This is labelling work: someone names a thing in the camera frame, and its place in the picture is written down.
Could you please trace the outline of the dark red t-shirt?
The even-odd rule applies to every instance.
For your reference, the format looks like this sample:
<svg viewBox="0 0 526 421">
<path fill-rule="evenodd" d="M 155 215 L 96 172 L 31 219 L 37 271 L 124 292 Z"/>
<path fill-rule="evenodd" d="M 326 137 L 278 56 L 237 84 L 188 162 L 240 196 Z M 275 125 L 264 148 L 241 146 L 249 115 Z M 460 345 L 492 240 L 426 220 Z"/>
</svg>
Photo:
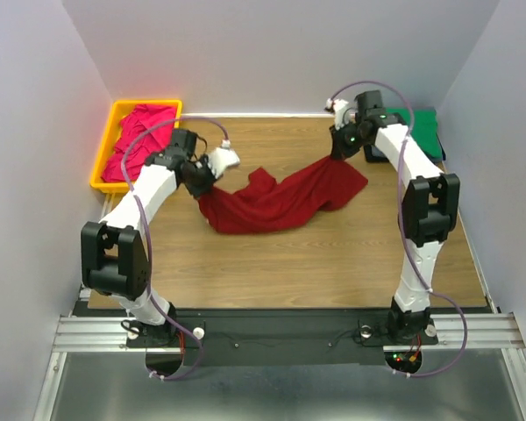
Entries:
<svg viewBox="0 0 526 421">
<path fill-rule="evenodd" d="M 264 168 L 233 193 L 212 188 L 198 200 L 211 228 L 222 234 L 281 232 L 307 224 L 319 211 L 337 211 L 368 184 L 352 165 L 329 156 L 277 182 Z"/>
</svg>

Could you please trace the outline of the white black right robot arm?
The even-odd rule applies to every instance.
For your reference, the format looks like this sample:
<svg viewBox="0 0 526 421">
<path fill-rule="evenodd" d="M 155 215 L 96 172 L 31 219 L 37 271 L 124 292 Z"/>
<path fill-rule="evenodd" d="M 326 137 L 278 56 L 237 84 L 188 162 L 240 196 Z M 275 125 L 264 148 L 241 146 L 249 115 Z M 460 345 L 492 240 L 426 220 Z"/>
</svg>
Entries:
<svg viewBox="0 0 526 421">
<path fill-rule="evenodd" d="M 411 132 L 415 115 L 388 111 L 378 90 L 353 102 L 333 96 L 325 105 L 334 117 L 331 157 L 345 160 L 375 146 L 398 177 L 398 228 L 404 247 L 402 272 L 387 315 L 387 336 L 405 342 L 431 328 L 430 298 L 437 257 L 457 224 L 460 180 L 444 173 Z"/>
</svg>

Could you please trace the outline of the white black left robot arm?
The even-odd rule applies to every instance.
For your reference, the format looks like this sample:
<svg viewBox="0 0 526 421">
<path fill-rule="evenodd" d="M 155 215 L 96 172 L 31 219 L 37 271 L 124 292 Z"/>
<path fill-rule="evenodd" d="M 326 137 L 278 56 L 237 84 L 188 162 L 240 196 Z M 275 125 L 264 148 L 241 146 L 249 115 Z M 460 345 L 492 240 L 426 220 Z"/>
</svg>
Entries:
<svg viewBox="0 0 526 421">
<path fill-rule="evenodd" d="M 152 285 L 153 245 L 149 225 L 160 206 L 181 186 L 194 196 L 207 192 L 238 156 L 223 146 L 195 154 L 202 141 L 196 132 L 173 130 L 163 149 L 150 153 L 138 179 L 108 214 L 86 223 L 81 231 L 82 283 L 114 298 L 135 320 L 123 328 L 131 338 L 147 334 L 166 346 L 183 338 L 176 309 Z"/>
</svg>

